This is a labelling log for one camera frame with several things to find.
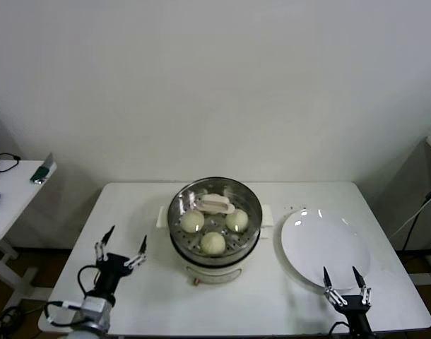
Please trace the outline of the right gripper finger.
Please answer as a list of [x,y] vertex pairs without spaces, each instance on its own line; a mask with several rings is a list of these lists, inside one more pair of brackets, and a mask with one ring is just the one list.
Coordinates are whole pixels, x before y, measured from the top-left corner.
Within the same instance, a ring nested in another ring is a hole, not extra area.
[[360,288],[361,302],[363,305],[371,305],[371,291],[372,289],[367,287],[366,282],[360,272],[355,266],[352,267],[356,283]]
[[346,300],[333,288],[329,273],[323,267],[324,295],[333,306],[345,306]]

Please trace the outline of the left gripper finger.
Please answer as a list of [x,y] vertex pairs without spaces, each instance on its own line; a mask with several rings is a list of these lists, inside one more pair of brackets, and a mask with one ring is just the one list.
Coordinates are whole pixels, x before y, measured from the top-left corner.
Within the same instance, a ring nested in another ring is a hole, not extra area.
[[111,226],[110,230],[105,233],[105,235],[102,237],[102,239],[95,243],[95,256],[96,261],[107,261],[108,260],[108,254],[106,253],[106,246],[107,243],[112,236],[112,233],[114,232],[115,226]]
[[130,258],[128,261],[124,263],[124,266],[130,270],[136,270],[139,266],[141,266],[146,261],[146,247],[147,247],[147,236],[143,238],[141,243],[141,247],[138,250],[137,255],[133,258]]

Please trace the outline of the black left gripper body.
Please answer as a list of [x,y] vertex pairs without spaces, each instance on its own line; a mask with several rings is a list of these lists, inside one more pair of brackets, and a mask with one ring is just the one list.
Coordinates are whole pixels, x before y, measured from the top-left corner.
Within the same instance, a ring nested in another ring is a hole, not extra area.
[[131,275],[131,269],[124,264],[129,258],[118,254],[108,253],[107,260],[98,261],[97,267],[100,272],[96,282],[96,290],[101,293],[113,295],[119,281]]

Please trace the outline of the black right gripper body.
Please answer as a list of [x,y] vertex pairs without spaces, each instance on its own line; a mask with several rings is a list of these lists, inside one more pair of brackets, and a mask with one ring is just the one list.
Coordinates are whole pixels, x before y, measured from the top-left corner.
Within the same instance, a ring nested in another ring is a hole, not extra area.
[[362,303],[362,297],[344,297],[347,304],[335,303],[334,309],[345,316],[352,338],[373,338],[374,333],[367,319],[370,309],[368,304]]

